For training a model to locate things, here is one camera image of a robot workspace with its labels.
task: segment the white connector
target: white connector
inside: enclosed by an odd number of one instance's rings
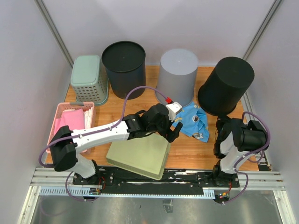
[[[176,115],[183,110],[183,107],[178,102],[167,104],[166,107],[169,111],[169,120],[171,120],[172,122],[174,121]]]

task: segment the plastic basket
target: plastic basket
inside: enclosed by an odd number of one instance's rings
[[[58,104],[47,145],[51,142],[52,138],[54,137],[55,119],[61,118],[61,114],[63,111],[69,110],[69,109],[75,109],[75,110],[83,109],[83,111],[87,111],[91,108],[93,108],[92,109],[92,121],[91,121],[91,125],[89,128],[94,127],[94,123],[95,123],[96,110],[94,108],[94,102],[71,102],[71,103]],[[90,153],[90,150],[91,149],[89,148],[89,149],[83,151],[83,153]]]
[[[71,86],[78,102],[92,101],[96,106],[103,105],[108,100],[108,83],[105,67],[98,55],[76,58],[71,74]]]

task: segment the green laundry basket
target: green laundry basket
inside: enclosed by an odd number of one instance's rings
[[[76,58],[71,73],[71,86],[77,101],[92,101],[96,106],[108,100],[108,76],[98,55]]]

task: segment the gray trash can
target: gray trash can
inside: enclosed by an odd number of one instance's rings
[[[161,57],[157,89],[173,101],[187,106],[193,101],[198,64],[198,58],[191,51],[167,51]],[[160,103],[166,104],[160,94],[156,93],[156,98]]]

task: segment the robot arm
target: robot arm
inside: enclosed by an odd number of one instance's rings
[[[218,118],[216,128],[218,137],[214,154],[221,160],[214,166],[213,178],[220,183],[227,183],[234,178],[235,170],[251,156],[247,154],[266,144],[267,132],[259,121],[250,120],[245,125],[241,119],[228,117]]]
[[[150,133],[158,132],[169,142],[178,136],[183,124],[179,123],[174,130],[170,127],[176,114],[181,112],[182,106],[175,102],[168,105],[157,104],[148,111],[139,111],[125,116],[115,127],[113,123],[90,129],[70,131],[68,126],[61,127],[52,141],[66,136],[73,139],[60,141],[50,147],[55,171],[74,171],[83,178],[97,175],[97,164],[81,156],[84,150],[113,141],[143,138]]]

